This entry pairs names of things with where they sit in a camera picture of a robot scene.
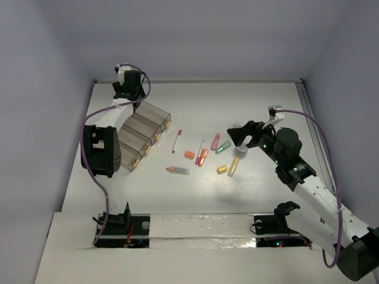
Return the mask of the purple glitter jar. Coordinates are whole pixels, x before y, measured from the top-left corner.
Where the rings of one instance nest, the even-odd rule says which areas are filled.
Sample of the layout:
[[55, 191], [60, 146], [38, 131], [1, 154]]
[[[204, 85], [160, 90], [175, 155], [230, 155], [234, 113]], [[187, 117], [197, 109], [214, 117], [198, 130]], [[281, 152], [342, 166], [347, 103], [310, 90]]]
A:
[[240, 146], [235, 148], [235, 154], [239, 157], [245, 157], [249, 151], [246, 143], [242, 143]]
[[233, 128], [241, 128], [243, 126], [244, 125], [241, 122], [236, 122], [236, 123], [233, 124]]

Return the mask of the green highlighter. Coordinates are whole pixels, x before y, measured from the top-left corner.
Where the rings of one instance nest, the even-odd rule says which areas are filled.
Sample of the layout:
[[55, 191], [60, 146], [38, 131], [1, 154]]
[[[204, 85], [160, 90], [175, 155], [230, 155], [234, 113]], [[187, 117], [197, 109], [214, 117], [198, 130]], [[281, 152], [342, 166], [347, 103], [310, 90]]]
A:
[[231, 142], [229, 140], [225, 141], [223, 144], [221, 144], [220, 146], [217, 147], [217, 149], [215, 150], [215, 154], [220, 154], [220, 153], [224, 152], [231, 145], [232, 144], [231, 144]]

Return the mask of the pink highlighter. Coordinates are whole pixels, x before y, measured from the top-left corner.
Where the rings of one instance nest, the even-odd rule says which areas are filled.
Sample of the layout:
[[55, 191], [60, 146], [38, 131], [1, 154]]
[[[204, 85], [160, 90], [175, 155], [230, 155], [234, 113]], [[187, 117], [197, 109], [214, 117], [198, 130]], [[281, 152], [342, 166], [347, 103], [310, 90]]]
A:
[[221, 134], [220, 133], [217, 133], [213, 139], [213, 142], [211, 144], [211, 151], [216, 151], [217, 148], [218, 148], [218, 145], [219, 145], [219, 141], [220, 141], [220, 138], [221, 138]]

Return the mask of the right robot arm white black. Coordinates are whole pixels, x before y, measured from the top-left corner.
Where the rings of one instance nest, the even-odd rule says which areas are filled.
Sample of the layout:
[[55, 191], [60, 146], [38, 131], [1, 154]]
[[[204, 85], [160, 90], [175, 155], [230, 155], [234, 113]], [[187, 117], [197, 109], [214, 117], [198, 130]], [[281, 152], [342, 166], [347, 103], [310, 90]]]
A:
[[310, 216], [294, 202], [274, 209], [272, 224], [277, 231], [289, 229], [304, 234], [330, 256], [337, 258], [338, 269], [351, 281], [359, 281], [378, 268], [378, 229], [357, 218], [338, 202], [318, 177], [316, 171], [300, 156], [302, 143], [290, 128], [266, 126], [249, 121], [242, 127], [227, 130], [234, 145], [240, 146], [247, 136], [247, 147], [259, 147], [275, 164], [279, 180], [312, 208]]

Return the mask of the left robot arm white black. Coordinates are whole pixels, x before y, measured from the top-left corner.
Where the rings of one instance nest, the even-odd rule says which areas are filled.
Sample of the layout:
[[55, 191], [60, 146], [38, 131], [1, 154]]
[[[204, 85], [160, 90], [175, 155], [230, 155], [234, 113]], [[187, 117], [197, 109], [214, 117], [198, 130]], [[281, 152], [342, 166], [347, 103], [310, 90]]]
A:
[[115, 96], [110, 106], [87, 115], [81, 125], [81, 165], [105, 196], [103, 219], [96, 219], [105, 226], [109, 216], [109, 194], [97, 176], [111, 178], [121, 166], [121, 149], [118, 132], [125, 120], [149, 94], [142, 86], [141, 76], [145, 74], [132, 64], [118, 64], [115, 67], [118, 81], [115, 82]]

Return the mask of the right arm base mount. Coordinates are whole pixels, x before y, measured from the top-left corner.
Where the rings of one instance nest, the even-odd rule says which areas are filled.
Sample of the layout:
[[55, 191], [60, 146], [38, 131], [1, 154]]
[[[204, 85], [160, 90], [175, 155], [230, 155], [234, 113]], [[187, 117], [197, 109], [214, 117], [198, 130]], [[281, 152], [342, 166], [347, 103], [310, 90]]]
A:
[[286, 217], [295, 209], [300, 209], [300, 206], [293, 201], [280, 203], [271, 214], [254, 215], [249, 230], [258, 236], [258, 243], [264, 247], [304, 246], [310, 248], [312, 242], [304, 235], [292, 230], [287, 224]]

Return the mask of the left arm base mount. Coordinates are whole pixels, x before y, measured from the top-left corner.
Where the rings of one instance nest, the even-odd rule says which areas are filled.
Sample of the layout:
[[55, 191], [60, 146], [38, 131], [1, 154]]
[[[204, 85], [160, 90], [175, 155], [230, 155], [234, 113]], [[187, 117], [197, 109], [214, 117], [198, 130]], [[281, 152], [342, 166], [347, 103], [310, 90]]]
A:
[[105, 220], [103, 212], [98, 218], [92, 218], [97, 224], [94, 246], [105, 249], [149, 248], [150, 218], [150, 214], [132, 214], [127, 204], [123, 213], [108, 216], [105, 228], [100, 233]]

